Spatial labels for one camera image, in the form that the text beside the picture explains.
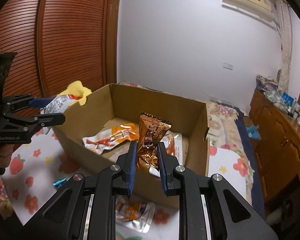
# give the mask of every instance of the gold foil wrapper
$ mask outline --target gold foil wrapper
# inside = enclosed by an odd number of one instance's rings
[[[139,140],[137,166],[149,170],[153,166],[159,170],[157,144],[171,128],[171,122],[160,117],[141,113],[139,121]]]

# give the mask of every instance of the white snack package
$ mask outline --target white snack package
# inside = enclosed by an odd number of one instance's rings
[[[183,165],[182,134],[168,131],[161,141],[164,142],[167,153],[174,151],[179,164]],[[160,178],[160,172],[152,166],[149,169],[149,173]]]
[[[95,136],[84,137],[84,146],[101,155],[104,150],[111,150],[124,141],[138,140],[138,132],[133,123],[125,123],[110,129],[98,132]]]
[[[64,111],[76,100],[82,97],[75,97],[74,95],[62,95],[55,97],[45,108],[40,109],[41,114],[55,114],[64,113]],[[48,134],[51,126],[43,127],[44,134]]]

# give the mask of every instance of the blue gripper pad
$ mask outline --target blue gripper pad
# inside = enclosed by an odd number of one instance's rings
[[[132,141],[130,143],[126,165],[129,165],[129,184],[128,184],[128,193],[132,194],[134,187],[134,180],[136,177],[136,164],[137,164],[137,150],[138,150],[138,142]]]
[[[157,147],[157,155],[158,155],[158,165],[160,171],[160,179],[161,179],[161,186],[164,194],[167,194],[168,185],[167,185],[167,172],[163,163],[162,153],[160,147]]]

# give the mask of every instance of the snack wrapper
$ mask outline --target snack wrapper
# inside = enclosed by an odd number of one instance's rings
[[[64,111],[75,101],[81,99],[82,97],[76,97],[74,95],[62,95],[55,97],[45,108],[40,109],[41,114],[55,114],[64,113]],[[44,127],[44,134],[48,134],[51,126]]]
[[[126,140],[138,140],[138,137],[135,125],[126,123],[99,132],[92,137],[84,137],[82,141],[87,149],[101,155],[104,150],[111,150]]]
[[[137,166],[139,168],[149,170],[151,166],[159,170],[156,147],[170,128],[170,121],[154,115],[141,113],[137,152]]]
[[[132,201],[127,196],[117,195],[115,206],[116,223],[140,233],[149,231],[155,211],[152,202]]]
[[[182,134],[168,131],[161,140],[164,142],[167,154],[177,157],[180,165],[183,165]],[[149,167],[149,173],[160,178],[160,172],[154,167]]]

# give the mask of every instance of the light switch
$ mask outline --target light switch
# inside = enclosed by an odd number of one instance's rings
[[[223,65],[222,65],[222,66],[223,66],[224,68],[233,70],[233,65],[231,65],[231,64],[229,64],[229,63],[223,62]]]

